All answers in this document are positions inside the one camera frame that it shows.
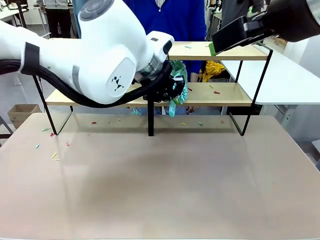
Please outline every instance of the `yellow cloth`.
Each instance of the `yellow cloth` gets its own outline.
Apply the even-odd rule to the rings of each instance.
[[[214,61],[206,61],[204,73],[200,70],[200,79],[202,78],[203,83],[207,83],[210,78],[219,75],[224,70],[226,69],[222,64]]]

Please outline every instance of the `robot logo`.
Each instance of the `robot logo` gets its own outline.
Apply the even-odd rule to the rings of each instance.
[[[116,89],[114,90],[114,91],[117,91],[117,89],[119,89],[119,88],[124,88],[124,86],[122,86],[121,84],[119,84],[119,80],[120,80],[120,78],[121,78],[121,76],[118,78],[117,76],[115,76],[113,79],[112,79],[112,83],[115,81],[115,83],[117,84],[117,87],[116,87]]]

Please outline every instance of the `blue sweater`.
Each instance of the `blue sweater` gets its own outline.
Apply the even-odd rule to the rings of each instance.
[[[159,31],[175,41],[202,42],[206,37],[204,0],[165,0],[161,9],[156,0],[123,0],[140,20],[146,34]],[[201,61],[185,61],[190,73],[199,73]]]

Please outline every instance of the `shelf board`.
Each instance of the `shelf board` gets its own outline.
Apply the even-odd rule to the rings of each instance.
[[[140,85],[135,84],[129,88],[132,91]],[[184,106],[195,107],[248,107],[251,105],[252,100],[243,91],[238,83],[229,82],[212,82],[212,83],[188,83],[188,87],[192,91],[188,91],[188,99],[183,104]],[[45,100],[48,105],[54,106],[79,106],[78,103],[70,100],[58,90]],[[168,106],[168,102],[160,102],[154,104],[157,106]],[[147,101],[142,97],[127,104],[121,105],[122,107],[146,107]]]
[[[68,46],[67,43],[76,45],[80,44],[79,39],[67,38],[50,38],[57,44],[57,48]],[[263,51],[253,45],[236,46],[228,51],[224,51],[216,56],[211,56],[209,41],[176,41],[173,43],[169,51],[170,60],[197,60],[197,61],[262,61],[267,60],[267,56]]]

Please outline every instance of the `cardboard box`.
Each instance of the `cardboard box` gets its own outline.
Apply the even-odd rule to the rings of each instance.
[[[27,118],[34,113],[41,113],[38,104],[16,104],[8,111],[8,116],[13,126],[18,129]]]

